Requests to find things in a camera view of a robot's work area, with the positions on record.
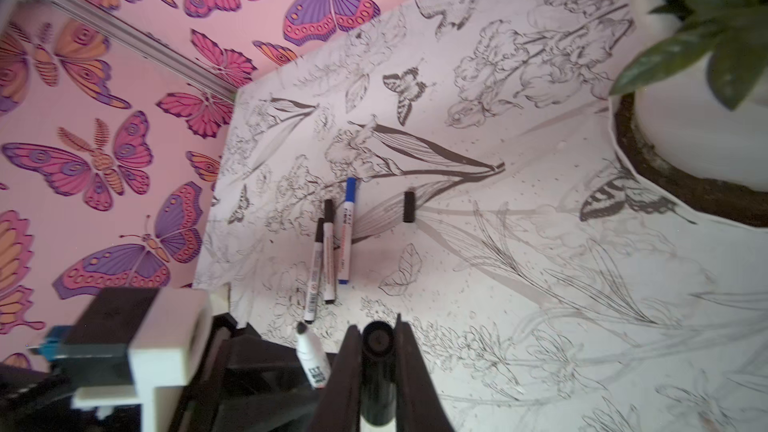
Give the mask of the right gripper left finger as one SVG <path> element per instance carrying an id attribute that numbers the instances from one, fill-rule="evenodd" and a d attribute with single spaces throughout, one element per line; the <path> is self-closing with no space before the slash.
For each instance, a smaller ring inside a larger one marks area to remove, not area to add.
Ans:
<path id="1" fill-rule="evenodd" d="M 310 432 L 359 432 L 362 381 L 362 336 L 348 327 L 330 379 L 307 426 Z"/>

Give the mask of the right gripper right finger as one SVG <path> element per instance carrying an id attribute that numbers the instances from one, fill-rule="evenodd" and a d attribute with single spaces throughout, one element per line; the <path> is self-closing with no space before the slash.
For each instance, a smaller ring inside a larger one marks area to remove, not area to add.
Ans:
<path id="1" fill-rule="evenodd" d="M 396 431 L 454 432 L 435 390 L 411 325 L 394 327 Z"/>

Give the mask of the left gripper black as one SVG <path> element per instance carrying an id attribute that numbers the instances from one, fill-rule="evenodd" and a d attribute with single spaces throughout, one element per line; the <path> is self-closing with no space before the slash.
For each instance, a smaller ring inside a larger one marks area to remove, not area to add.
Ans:
<path id="1" fill-rule="evenodd" d="M 213 317 L 198 371 L 171 431 L 334 431 L 293 348 L 267 341 L 228 314 Z"/>

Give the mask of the white marker pen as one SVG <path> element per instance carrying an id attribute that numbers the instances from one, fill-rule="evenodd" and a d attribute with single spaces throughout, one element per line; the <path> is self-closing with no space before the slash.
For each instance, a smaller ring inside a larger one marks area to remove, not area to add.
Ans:
<path id="1" fill-rule="evenodd" d="M 320 339 L 304 322 L 295 328 L 296 354 L 305 376 L 313 389 L 327 386 L 331 375 L 331 364 Z"/>
<path id="2" fill-rule="evenodd" d="M 335 206 L 332 199 L 324 200 L 323 219 L 323 259 L 325 274 L 324 302 L 332 304 L 336 301 L 336 275 L 334 262 L 334 219 Z"/>
<path id="3" fill-rule="evenodd" d="M 310 274 L 307 281 L 307 293 L 303 320 L 311 324 L 315 321 L 318 304 L 320 278 L 322 275 L 324 257 L 324 220 L 317 223 L 310 261 Z"/>
<path id="4" fill-rule="evenodd" d="M 347 284 L 351 276 L 351 248 L 356 201 L 357 179 L 348 177 L 346 180 L 345 198 L 342 204 L 342 226 L 340 240 L 340 265 L 337 280 L 339 284 Z"/>

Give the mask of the black pen cap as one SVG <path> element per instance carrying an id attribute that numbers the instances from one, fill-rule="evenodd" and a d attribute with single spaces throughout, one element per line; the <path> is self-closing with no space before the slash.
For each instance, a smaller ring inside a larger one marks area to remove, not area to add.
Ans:
<path id="1" fill-rule="evenodd" d="M 362 333 L 360 412 L 372 426 L 382 427 L 395 417 L 395 341 L 386 322 L 369 323 Z"/>
<path id="2" fill-rule="evenodd" d="M 414 190 L 404 192 L 403 198 L 403 222 L 414 223 L 416 218 L 416 193 Z"/>

